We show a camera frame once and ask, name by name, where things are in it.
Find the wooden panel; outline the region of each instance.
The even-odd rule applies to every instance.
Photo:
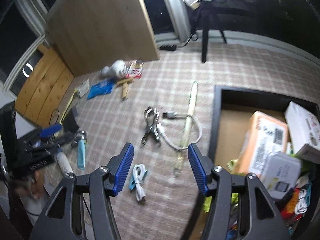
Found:
[[[57,53],[52,48],[49,49],[39,60],[29,78],[27,78],[15,103],[15,108],[21,115],[25,114],[37,86],[57,57]]]
[[[143,0],[57,0],[47,22],[75,76],[118,59],[159,59]]]
[[[49,93],[40,111],[36,123],[39,124],[41,127],[49,126],[52,111],[56,109],[57,106],[60,104],[64,94],[66,93],[73,79],[74,76],[66,68],[58,78],[57,82],[55,83],[54,87]]]
[[[41,43],[38,45],[37,50],[39,50],[42,54],[45,54],[48,52],[49,48]]]
[[[52,90],[54,84],[57,82],[59,76],[65,70],[66,66],[57,58],[48,69],[46,74],[43,76],[39,85],[37,86],[24,116],[30,120],[37,120],[40,114],[40,110],[44,105],[50,91]]]

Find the white box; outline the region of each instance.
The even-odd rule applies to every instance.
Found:
[[[266,159],[260,180],[272,198],[282,199],[295,188],[301,160],[281,152],[272,152]]]
[[[320,164],[320,124],[317,117],[294,102],[284,113],[293,153],[299,158]]]

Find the white cable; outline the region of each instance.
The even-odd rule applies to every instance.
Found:
[[[294,208],[294,213],[296,215],[303,214],[307,211],[308,206],[307,206],[306,199],[305,199],[306,195],[307,195],[307,190],[303,189],[303,190],[299,191],[298,203],[296,204],[296,207]]]
[[[176,112],[172,112],[172,111],[170,111],[168,113],[170,115],[170,117],[168,117],[169,119],[191,117],[192,120],[196,123],[196,126],[199,130],[199,136],[194,143],[198,143],[200,141],[200,139],[202,137],[202,128],[201,128],[201,124],[200,124],[199,120],[194,115],[191,115],[188,113],[176,113]],[[165,133],[164,128],[160,123],[156,126],[156,128],[157,128],[159,135],[161,135],[163,137],[163,139],[167,142],[167,144],[169,144],[173,149],[178,150],[178,151],[188,149],[188,147],[179,147],[179,146],[175,145],[174,143],[172,143],[169,140],[169,138],[167,137],[167,134]]]
[[[143,184],[143,176],[146,171],[146,167],[143,164],[139,164],[133,167],[132,174],[134,183],[136,184],[136,198],[137,201],[144,200],[146,193],[141,184]]]

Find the orange box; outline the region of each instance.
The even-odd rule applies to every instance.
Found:
[[[262,112],[256,111],[250,119],[239,160],[234,173],[249,172],[260,176],[267,156],[271,152],[284,152],[288,142],[287,124]]]

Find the spray can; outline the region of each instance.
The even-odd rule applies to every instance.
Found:
[[[72,168],[70,166],[68,158],[66,157],[66,155],[64,154],[63,151],[58,152],[55,155],[55,159],[58,162],[63,175],[66,175],[69,172],[73,173],[73,170],[72,170]]]

